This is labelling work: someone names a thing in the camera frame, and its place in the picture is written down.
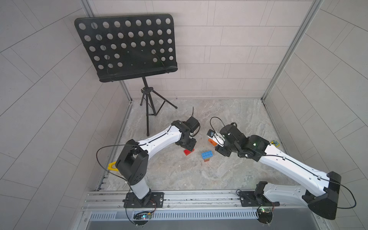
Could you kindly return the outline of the red 2x4 lego brick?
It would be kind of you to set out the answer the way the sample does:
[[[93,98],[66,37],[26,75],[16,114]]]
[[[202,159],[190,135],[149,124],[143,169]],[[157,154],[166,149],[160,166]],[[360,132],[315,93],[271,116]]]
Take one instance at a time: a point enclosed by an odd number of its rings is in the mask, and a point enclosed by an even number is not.
[[[186,155],[186,156],[188,156],[189,154],[191,154],[192,152],[194,151],[194,149],[192,149],[192,150],[184,150],[184,154]]]

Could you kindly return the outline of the blue 2x4 lego brick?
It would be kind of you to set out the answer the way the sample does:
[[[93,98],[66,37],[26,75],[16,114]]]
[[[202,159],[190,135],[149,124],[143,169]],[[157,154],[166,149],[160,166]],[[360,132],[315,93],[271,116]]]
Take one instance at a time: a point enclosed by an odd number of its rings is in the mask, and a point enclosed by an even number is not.
[[[205,160],[205,159],[213,157],[213,152],[206,151],[206,152],[201,153],[201,156],[202,156],[202,159]]]

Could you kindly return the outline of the orange half-round lego piece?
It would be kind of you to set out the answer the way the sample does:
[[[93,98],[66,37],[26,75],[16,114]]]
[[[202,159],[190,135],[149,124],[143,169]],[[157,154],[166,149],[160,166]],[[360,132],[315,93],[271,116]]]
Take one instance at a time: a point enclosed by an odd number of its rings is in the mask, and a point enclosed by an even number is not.
[[[213,146],[217,146],[217,142],[215,142],[214,140],[212,139],[208,139],[208,141],[213,145]]]

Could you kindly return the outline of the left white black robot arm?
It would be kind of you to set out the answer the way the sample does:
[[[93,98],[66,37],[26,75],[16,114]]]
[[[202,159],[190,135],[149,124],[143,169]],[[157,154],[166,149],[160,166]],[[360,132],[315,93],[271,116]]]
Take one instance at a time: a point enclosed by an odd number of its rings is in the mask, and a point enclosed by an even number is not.
[[[196,144],[194,132],[200,123],[194,117],[187,121],[176,120],[162,132],[145,140],[129,140],[115,162],[115,168],[127,180],[135,198],[141,205],[151,200],[151,189],[145,180],[149,160],[159,151],[171,144],[193,151]]]

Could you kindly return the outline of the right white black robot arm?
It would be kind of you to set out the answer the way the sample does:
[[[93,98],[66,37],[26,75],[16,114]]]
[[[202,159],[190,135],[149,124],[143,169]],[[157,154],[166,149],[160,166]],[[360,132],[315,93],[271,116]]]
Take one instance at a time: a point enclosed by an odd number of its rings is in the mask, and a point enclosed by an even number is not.
[[[259,183],[262,195],[270,202],[296,202],[307,206],[322,218],[336,218],[342,179],[338,173],[323,172],[307,166],[261,136],[246,137],[234,123],[226,125],[220,132],[210,129],[207,135],[221,155],[230,157],[236,153],[240,158],[268,165],[299,183],[295,188]]]

